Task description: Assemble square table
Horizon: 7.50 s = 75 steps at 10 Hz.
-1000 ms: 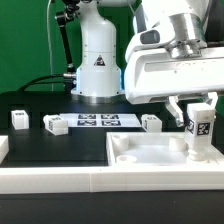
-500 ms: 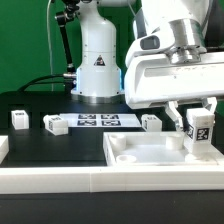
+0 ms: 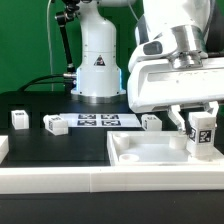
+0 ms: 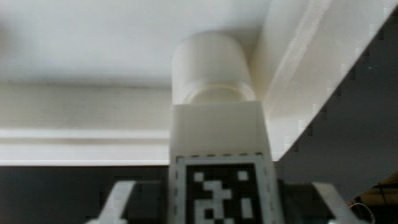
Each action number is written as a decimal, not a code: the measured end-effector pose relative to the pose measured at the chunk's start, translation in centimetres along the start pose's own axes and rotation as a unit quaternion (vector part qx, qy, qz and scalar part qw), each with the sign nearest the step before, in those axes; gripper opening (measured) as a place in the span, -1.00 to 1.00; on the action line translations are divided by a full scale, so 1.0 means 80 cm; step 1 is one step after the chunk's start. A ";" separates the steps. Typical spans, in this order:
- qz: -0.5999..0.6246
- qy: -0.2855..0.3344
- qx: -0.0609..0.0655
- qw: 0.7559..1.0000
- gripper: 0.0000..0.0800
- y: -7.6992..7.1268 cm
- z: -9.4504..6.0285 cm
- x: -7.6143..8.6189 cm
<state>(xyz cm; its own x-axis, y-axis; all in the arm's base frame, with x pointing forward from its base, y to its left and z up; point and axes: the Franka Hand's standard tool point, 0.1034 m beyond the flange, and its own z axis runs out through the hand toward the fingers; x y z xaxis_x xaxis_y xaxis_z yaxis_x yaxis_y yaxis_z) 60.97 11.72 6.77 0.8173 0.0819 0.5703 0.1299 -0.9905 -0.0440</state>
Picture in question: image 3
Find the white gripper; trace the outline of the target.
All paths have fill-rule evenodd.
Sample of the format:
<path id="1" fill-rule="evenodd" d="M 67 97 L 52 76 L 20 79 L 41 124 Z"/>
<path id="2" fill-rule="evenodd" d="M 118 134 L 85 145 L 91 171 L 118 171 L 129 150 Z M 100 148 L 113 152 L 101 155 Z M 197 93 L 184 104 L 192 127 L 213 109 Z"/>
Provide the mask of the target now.
<path id="1" fill-rule="evenodd" d="M 147 50 L 159 41 L 141 44 L 130 61 L 128 104 L 134 113 L 165 111 L 185 134 L 181 108 L 201 107 L 216 117 L 219 103 L 224 104 L 224 57 L 202 60 L 199 68 L 173 69 L 165 54 L 151 55 Z"/>

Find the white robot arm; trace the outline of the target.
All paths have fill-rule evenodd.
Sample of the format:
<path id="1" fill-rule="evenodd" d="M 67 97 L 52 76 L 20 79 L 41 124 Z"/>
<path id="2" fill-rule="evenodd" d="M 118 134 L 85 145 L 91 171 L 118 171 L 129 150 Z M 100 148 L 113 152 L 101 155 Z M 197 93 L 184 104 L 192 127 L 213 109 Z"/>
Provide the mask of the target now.
<path id="1" fill-rule="evenodd" d="M 82 63 L 77 96 L 96 100 L 120 93 L 115 30 L 97 7 L 123 6 L 136 0 L 81 0 L 76 12 L 82 30 Z M 128 64 L 129 108 L 135 113 L 166 110 L 185 129 L 182 108 L 202 107 L 217 115 L 224 100 L 224 56 L 210 57 L 208 35 L 215 0 L 143 0 L 135 28 L 137 46 Z"/>

